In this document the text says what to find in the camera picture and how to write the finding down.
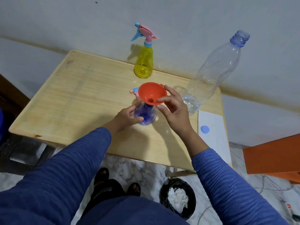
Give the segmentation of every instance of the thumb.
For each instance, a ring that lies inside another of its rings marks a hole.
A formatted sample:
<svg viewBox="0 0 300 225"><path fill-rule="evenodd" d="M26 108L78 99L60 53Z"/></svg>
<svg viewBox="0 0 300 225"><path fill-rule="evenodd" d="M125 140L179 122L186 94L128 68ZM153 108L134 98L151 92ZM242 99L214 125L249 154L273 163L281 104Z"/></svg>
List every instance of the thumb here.
<svg viewBox="0 0 300 225"><path fill-rule="evenodd" d="M130 124L135 125L135 124L138 124L139 122L141 122L143 120L144 120L143 117L134 117L134 118L130 119Z"/></svg>
<svg viewBox="0 0 300 225"><path fill-rule="evenodd" d="M167 118L171 112L164 105L156 105L156 108L163 113L163 115Z"/></svg>

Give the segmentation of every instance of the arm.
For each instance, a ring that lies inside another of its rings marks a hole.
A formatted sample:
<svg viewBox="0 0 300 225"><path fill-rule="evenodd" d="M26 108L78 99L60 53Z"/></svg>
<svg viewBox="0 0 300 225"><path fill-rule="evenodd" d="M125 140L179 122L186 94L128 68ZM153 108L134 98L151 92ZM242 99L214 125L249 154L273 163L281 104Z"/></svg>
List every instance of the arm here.
<svg viewBox="0 0 300 225"><path fill-rule="evenodd" d="M190 125L188 108L180 95L165 85L171 96L158 105L170 127L184 142L212 207L224 224L287 224L280 214L200 138Z"/></svg>
<svg viewBox="0 0 300 225"><path fill-rule="evenodd" d="M15 187L1 192L0 223L14 220L70 224L110 145L111 136L143 120L131 116L138 105L123 109L112 121L28 173Z"/></svg>

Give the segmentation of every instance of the person's right hand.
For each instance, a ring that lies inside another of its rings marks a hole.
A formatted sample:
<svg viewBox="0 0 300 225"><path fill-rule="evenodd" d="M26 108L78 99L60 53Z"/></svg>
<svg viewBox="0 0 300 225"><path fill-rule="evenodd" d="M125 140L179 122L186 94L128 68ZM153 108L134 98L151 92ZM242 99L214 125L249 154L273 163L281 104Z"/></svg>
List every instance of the person's right hand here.
<svg viewBox="0 0 300 225"><path fill-rule="evenodd" d="M157 101L164 102L168 108L164 105L157 105L156 108L163 113L174 132L183 137L185 134L189 134L190 131L194 131L190 124L188 107L177 91L167 85L164 88L171 95L159 98Z"/></svg>

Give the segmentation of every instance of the black sandal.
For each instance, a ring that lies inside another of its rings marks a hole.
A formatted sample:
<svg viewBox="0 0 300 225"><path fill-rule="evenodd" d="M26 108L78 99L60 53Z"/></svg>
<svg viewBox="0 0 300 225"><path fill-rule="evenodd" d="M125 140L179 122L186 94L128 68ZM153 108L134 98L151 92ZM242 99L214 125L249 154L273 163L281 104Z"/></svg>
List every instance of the black sandal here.
<svg viewBox="0 0 300 225"><path fill-rule="evenodd" d="M100 181L107 181L109 177L109 171L106 167L102 167L100 170L98 170L95 179L94 179L94 185L97 184Z"/></svg>
<svg viewBox="0 0 300 225"><path fill-rule="evenodd" d="M136 185L136 187L139 189L139 192L136 192L135 189L133 189L133 185ZM141 186L137 182L132 183L128 187L127 195L139 197L141 195Z"/></svg>

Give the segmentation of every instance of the white card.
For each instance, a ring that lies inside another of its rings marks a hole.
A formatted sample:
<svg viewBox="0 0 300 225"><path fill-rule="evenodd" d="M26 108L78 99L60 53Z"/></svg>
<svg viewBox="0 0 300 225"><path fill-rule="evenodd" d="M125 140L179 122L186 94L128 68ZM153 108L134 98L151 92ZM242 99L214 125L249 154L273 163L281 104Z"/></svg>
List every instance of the white card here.
<svg viewBox="0 0 300 225"><path fill-rule="evenodd" d="M206 144L231 165L231 156L223 117L213 113L199 111L198 134Z"/></svg>

